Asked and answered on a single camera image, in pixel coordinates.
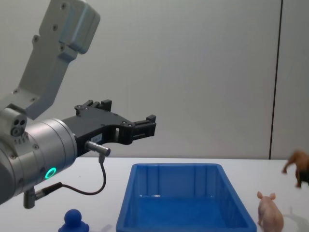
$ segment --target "blue container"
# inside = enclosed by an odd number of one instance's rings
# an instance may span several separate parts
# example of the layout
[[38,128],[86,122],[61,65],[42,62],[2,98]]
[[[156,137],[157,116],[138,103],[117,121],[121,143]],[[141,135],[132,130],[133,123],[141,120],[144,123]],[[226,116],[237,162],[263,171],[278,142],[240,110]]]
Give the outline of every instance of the blue container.
[[117,232],[256,232],[218,164],[135,164]]

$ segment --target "pink pig figurine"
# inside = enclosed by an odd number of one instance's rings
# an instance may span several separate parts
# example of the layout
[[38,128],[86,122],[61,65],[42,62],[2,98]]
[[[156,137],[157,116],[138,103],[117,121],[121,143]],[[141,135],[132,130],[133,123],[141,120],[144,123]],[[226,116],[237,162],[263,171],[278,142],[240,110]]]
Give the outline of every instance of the pink pig figurine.
[[282,213],[277,208],[273,200],[276,198],[275,193],[270,196],[263,196],[261,192],[257,193],[257,197],[261,199],[259,204],[259,224],[264,232],[281,232],[284,221]]

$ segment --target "white wall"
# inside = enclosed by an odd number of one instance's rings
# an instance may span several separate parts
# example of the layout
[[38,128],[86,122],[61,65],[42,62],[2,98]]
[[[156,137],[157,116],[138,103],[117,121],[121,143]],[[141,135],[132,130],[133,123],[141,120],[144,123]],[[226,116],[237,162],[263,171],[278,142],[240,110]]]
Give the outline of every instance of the white wall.
[[272,159],[309,152],[309,1],[284,0]]
[[[153,138],[114,156],[268,158],[280,0],[89,0],[101,22],[40,119],[112,99]],[[0,1],[0,97],[17,86],[47,0]]]

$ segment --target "blue figurine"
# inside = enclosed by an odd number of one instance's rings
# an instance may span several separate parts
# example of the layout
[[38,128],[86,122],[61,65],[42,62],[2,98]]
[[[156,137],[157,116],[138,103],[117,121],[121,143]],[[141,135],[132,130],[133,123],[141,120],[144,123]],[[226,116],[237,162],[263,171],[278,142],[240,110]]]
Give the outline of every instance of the blue figurine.
[[77,209],[69,210],[64,216],[65,224],[58,232],[89,232],[89,226],[82,221],[82,214]]

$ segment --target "white table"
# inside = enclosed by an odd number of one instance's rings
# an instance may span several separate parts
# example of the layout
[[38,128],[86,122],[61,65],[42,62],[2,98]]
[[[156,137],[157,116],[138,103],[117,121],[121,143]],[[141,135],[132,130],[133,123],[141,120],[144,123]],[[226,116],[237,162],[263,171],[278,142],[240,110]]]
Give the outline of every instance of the white table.
[[[283,232],[309,232],[309,186],[303,183],[302,189],[295,188],[295,166],[288,169],[288,175],[281,174],[285,160],[138,158],[107,158],[107,185],[96,196],[84,196],[63,188],[40,199],[33,209],[28,210],[23,208],[22,195],[9,200],[0,205],[0,231],[57,232],[64,223],[65,213],[76,208],[82,212],[90,231],[114,232],[131,166],[135,163],[183,162],[222,165],[255,222],[259,204],[257,192],[264,195],[275,192],[275,203],[286,215]],[[98,190],[102,183],[98,158],[78,158],[70,168],[36,186],[36,190],[59,181],[85,191]]]

